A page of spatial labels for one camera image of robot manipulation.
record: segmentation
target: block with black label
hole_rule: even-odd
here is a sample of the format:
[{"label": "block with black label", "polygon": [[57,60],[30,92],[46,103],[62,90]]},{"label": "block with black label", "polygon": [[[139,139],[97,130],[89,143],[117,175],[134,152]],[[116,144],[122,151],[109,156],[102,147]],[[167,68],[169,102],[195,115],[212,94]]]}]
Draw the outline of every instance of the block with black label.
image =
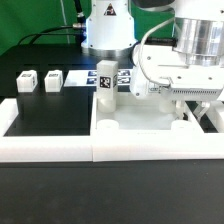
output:
[{"label": "block with black label", "polygon": [[38,81],[37,72],[34,70],[23,71],[16,79],[18,92],[33,92]]},{"label": "block with black label", "polygon": [[46,92],[60,92],[63,85],[63,74],[60,70],[49,71],[44,79]]},{"label": "block with black label", "polygon": [[97,64],[97,102],[101,112],[116,110],[117,75],[117,61],[102,60]]}]

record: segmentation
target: black cable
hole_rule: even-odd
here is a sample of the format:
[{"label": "black cable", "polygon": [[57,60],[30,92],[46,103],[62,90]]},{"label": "black cable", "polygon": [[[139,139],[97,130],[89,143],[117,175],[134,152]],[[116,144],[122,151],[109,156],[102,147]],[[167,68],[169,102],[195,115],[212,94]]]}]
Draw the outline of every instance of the black cable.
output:
[{"label": "black cable", "polygon": [[76,8],[76,12],[77,12],[77,22],[78,23],[85,23],[86,22],[86,17],[83,13],[80,0],[74,0],[74,2],[75,2],[75,8]]},{"label": "black cable", "polygon": [[[137,41],[133,46],[132,46],[132,49],[130,51],[130,54],[129,54],[129,59],[130,59],[130,62],[134,65],[134,60],[133,60],[133,52],[134,52],[134,49],[135,47],[140,44],[141,41]],[[159,46],[171,46],[171,47],[175,47],[177,44],[177,39],[175,38],[156,38],[156,37],[150,37],[147,39],[146,41],[146,45],[159,45]]]},{"label": "black cable", "polygon": [[77,13],[82,13],[82,6],[79,0],[74,0]]},{"label": "black cable", "polygon": [[30,42],[29,44],[33,44],[40,36],[42,33],[50,33],[58,30],[65,30],[65,29],[73,29],[73,26],[59,26],[59,27],[54,27],[50,29],[43,30],[40,32],[38,35],[36,35]]},{"label": "black cable", "polygon": [[20,45],[25,39],[29,38],[29,37],[33,37],[33,36],[66,36],[66,35],[69,35],[69,36],[76,36],[76,35],[79,35],[77,33],[35,33],[35,34],[29,34],[25,37],[23,37],[17,45]]}]

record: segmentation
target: green wall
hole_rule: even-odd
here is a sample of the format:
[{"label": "green wall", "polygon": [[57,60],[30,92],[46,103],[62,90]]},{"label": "green wall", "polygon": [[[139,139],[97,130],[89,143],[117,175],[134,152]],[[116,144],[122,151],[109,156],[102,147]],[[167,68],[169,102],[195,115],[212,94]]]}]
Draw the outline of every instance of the green wall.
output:
[{"label": "green wall", "polygon": [[[76,22],[73,0],[63,0],[68,25]],[[81,0],[85,15],[91,11],[91,0]],[[132,5],[132,16],[135,18],[136,38],[156,24],[170,18],[169,13],[149,13]],[[64,25],[60,0],[1,0],[0,1],[0,54],[16,45],[29,34],[44,29]],[[157,37],[169,37],[172,26],[154,34]],[[66,43],[66,37],[42,37],[37,43]]]}]

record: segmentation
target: white plastic part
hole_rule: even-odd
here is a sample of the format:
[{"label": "white plastic part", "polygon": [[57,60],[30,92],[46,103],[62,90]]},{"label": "white plastic part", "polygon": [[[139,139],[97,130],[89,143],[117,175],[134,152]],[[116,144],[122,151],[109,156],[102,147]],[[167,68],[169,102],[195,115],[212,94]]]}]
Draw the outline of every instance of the white plastic part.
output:
[{"label": "white plastic part", "polygon": [[160,23],[159,25],[155,26],[154,28],[150,29],[142,38],[141,44],[140,44],[140,49],[138,53],[138,65],[140,66],[143,75],[145,76],[146,79],[148,79],[150,82],[159,85],[159,86],[169,86],[170,82],[167,79],[164,79],[163,77],[156,77],[152,78],[151,75],[147,72],[145,69],[144,63],[143,63],[143,49],[145,46],[145,43],[147,39],[151,36],[152,33],[156,32],[157,30],[163,28],[164,26],[172,23],[174,21],[174,18],[171,18],[163,23]]},{"label": "white plastic part", "polygon": [[97,64],[98,109],[103,113],[116,110],[118,62],[102,60]]},{"label": "white plastic part", "polygon": [[196,20],[224,21],[223,0],[176,0],[175,17]]},{"label": "white plastic part", "polygon": [[112,119],[103,119],[97,122],[97,129],[98,130],[118,130],[119,123]]},{"label": "white plastic part", "polygon": [[[93,108],[96,109],[96,100],[94,102]],[[5,115],[16,112],[15,99],[7,99],[3,103],[1,106],[5,105],[7,111],[4,112]],[[193,114],[187,110],[186,112],[189,120],[196,124]],[[204,134],[200,131],[140,133],[129,130],[127,134],[120,129],[112,136],[104,135],[103,138],[101,135],[0,137],[0,162],[224,159],[223,139],[224,134]]]},{"label": "white plastic part", "polygon": [[176,109],[175,103],[170,100],[161,99],[159,102],[159,110],[163,113],[173,113]]},{"label": "white plastic part", "polygon": [[195,128],[192,122],[176,120],[172,122],[171,130],[175,132],[192,132]]},{"label": "white plastic part", "polygon": [[123,50],[135,42],[134,20],[128,12],[128,0],[92,0],[92,12],[86,21],[84,48]]},{"label": "white plastic part", "polygon": [[224,133],[224,105],[221,101],[211,102],[206,115],[219,133]]},{"label": "white plastic part", "polygon": [[62,71],[49,71],[44,79],[46,92],[60,92],[63,85]]},{"label": "white plastic part", "polygon": [[[91,135],[101,136],[102,129],[98,129],[98,122],[110,119],[119,123],[117,135],[146,135],[172,133],[172,122],[178,117],[177,111],[170,114],[160,112],[159,103],[163,98],[157,94],[145,100],[136,99],[131,93],[117,94],[117,109],[113,113],[102,113],[98,110],[96,94],[94,94],[91,118]],[[188,121],[193,124],[196,133],[202,134],[203,130],[196,121],[193,113],[184,103],[183,113],[188,116]]]},{"label": "white plastic part", "polygon": [[18,115],[16,99],[5,99],[0,104],[0,137],[4,136]]},{"label": "white plastic part", "polygon": [[[152,79],[166,78],[170,80],[172,88],[223,89],[223,60],[217,66],[187,66],[182,55],[172,51],[172,47],[165,46],[144,46],[142,56],[145,69]],[[130,90],[139,99],[152,95],[149,91],[149,81],[142,74],[139,65],[133,69]],[[224,92],[217,96],[217,99],[223,100]]]},{"label": "white plastic part", "polygon": [[16,79],[18,92],[33,92],[38,80],[37,72],[34,70],[23,71],[20,76]]}]

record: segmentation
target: white cube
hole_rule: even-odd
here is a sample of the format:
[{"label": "white cube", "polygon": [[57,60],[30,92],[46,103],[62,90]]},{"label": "white cube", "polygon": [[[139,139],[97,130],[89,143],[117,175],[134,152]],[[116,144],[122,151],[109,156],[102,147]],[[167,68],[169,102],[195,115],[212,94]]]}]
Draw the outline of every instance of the white cube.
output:
[{"label": "white cube", "polygon": [[23,71],[16,79],[18,92],[33,92],[38,81],[37,72],[34,70]]},{"label": "white cube", "polygon": [[60,92],[63,85],[62,71],[49,71],[44,79],[46,92]]}]

